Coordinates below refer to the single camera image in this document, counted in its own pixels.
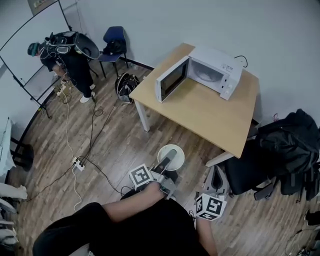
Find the white cube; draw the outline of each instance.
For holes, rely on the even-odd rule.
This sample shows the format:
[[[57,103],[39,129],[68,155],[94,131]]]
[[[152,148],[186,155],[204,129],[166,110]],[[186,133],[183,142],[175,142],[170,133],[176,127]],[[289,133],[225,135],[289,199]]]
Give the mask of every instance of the white cube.
[[[128,173],[135,190],[143,190],[149,182],[154,180],[145,164],[139,165]]]
[[[227,202],[208,194],[202,194],[195,200],[196,216],[213,221],[222,216]]]

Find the office chair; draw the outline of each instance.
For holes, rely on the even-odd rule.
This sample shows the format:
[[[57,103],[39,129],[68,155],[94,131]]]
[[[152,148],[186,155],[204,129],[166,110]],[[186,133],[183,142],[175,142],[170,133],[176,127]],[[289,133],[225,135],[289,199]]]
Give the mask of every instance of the office chair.
[[[106,31],[106,33],[103,36],[103,40],[107,44],[110,43],[113,40],[123,40],[124,42],[126,42],[124,28],[122,26],[111,26],[111,27],[109,27],[108,30]],[[105,74],[105,70],[104,70],[104,68],[102,66],[102,62],[110,62],[110,63],[112,63],[112,65],[113,65],[113,67],[115,69],[116,76],[118,77],[119,74],[118,74],[116,61],[123,54],[124,58],[125,58],[125,62],[126,62],[126,67],[129,68],[126,53],[127,53],[127,48],[125,49],[125,52],[122,52],[122,53],[112,54],[112,55],[101,54],[99,56],[98,60],[100,62],[100,66],[101,66],[104,78],[106,78],[106,74]]]
[[[258,187],[261,183],[270,181],[273,174],[275,157],[270,152],[257,145],[255,140],[245,143],[241,158],[232,157],[224,163],[224,171],[229,182],[232,195],[240,195],[254,190],[254,198],[260,200],[271,196],[279,179],[267,186]]]

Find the black backpack on floor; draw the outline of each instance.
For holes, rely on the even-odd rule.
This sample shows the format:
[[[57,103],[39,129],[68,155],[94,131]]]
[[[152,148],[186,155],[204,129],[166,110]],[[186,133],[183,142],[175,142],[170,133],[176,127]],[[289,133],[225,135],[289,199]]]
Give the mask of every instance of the black backpack on floor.
[[[133,102],[129,94],[140,84],[139,79],[134,74],[123,73],[118,76],[114,83],[114,89],[118,98],[126,103]]]

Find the hand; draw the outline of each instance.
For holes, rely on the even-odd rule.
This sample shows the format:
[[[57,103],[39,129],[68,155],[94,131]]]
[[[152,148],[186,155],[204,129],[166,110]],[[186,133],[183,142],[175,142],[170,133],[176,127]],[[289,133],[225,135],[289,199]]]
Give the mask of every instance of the hand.
[[[160,190],[160,183],[156,181],[151,181],[143,190],[143,192],[148,196],[158,200],[161,200],[165,197],[165,194]]]

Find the table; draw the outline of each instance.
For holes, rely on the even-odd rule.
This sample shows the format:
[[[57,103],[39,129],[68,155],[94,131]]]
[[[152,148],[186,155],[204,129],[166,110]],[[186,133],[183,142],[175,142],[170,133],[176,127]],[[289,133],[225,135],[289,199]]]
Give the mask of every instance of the table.
[[[238,86],[229,100],[187,78],[163,103],[156,99],[156,79],[195,47],[182,43],[158,65],[130,94],[134,99],[142,126],[146,132],[150,125],[145,107],[187,128],[219,148],[225,150],[209,160],[207,167],[231,157],[240,158],[252,121],[259,79],[242,71]]]

